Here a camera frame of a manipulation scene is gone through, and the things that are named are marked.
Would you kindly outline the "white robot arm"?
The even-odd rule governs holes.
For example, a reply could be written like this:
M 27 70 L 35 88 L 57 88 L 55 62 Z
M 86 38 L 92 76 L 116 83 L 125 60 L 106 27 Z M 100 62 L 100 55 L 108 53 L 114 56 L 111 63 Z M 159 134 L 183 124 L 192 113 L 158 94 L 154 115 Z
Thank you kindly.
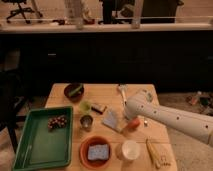
M 129 120 L 148 117 L 213 147 L 213 117 L 156 105 L 148 101 L 143 90 L 126 100 L 125 115 Z

